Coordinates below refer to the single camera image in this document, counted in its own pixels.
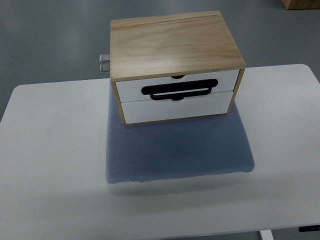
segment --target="wooden top panel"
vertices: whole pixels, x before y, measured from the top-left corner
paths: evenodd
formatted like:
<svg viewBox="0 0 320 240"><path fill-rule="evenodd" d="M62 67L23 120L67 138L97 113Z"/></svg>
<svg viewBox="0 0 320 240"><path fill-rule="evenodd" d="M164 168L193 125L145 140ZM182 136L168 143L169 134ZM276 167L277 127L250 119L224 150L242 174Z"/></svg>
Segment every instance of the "wooden top panel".
<svg viewBox="0 0 320 240"><path fill-rule="evenodd" d="M112 82L245 68L219 11L111 21Z"/></svg>

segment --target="table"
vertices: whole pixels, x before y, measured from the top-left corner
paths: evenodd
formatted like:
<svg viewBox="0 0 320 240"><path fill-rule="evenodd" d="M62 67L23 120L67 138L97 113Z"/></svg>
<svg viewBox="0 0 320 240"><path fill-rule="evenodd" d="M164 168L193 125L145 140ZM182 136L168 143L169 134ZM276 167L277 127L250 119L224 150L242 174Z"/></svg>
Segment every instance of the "table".
<svg viewBox="0 0 320 240"><path fill-rule="evenodd" d="M320 224L320 84L247 68L250 173L109 185L108 79L21 85L0 123L0 239L161 239Z"/></svg>

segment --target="black drawer handle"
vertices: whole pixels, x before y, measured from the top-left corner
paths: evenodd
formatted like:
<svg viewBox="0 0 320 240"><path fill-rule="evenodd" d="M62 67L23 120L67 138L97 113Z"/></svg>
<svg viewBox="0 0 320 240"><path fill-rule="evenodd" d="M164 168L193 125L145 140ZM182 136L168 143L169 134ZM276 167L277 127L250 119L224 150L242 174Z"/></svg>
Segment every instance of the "black drawer handle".
<svg viewBox="0 0 320 240"><path fill-rule="evenodd" d="M153 100L171 99L179 101L186 97L203 96L211 93L212 88L218 85L217 79L175 82L153 86L144 86L143 95L150 95Z"/></svg>

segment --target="blue mesh cushion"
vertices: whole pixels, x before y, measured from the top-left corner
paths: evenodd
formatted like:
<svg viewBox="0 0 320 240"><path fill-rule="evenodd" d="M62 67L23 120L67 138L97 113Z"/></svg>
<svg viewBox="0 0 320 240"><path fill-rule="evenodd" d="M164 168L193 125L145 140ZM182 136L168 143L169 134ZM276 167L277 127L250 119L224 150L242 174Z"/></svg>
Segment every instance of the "blue mesh cushion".
<svg viewBox="0 0 320 240"><path fill-rule="evenodd" d="M235 104L227 115L124 126L110 87L108 183L251 172L254 167Z"/></svg>

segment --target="white drawer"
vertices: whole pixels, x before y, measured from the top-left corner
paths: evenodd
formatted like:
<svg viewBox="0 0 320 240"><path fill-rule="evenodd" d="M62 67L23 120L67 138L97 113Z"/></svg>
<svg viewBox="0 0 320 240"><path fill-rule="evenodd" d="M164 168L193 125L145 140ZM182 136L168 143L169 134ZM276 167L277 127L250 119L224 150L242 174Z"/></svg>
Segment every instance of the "white drawer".
<svg viewBox="0 0 320 240"><path fill-rule="evenodd" d="M225 114L233 91L186 97L181 101L139 100L121 103L127 124Z"/></svg>
<svg viewBox="0 0 320 240"><path fill-rule="evenodd" d="M186 75L181 79L173 79L171 77L150 78L131 81L118 81L116 88L119 93L119 98L122 103L140 100L150 100L149 95L143 95L141 89L145 86L154 86L161 84L190 82L204 79L217 79L218 85L213 87L211 92L233 91L239 70L217 71L208 73L198 73Z"/></svg>

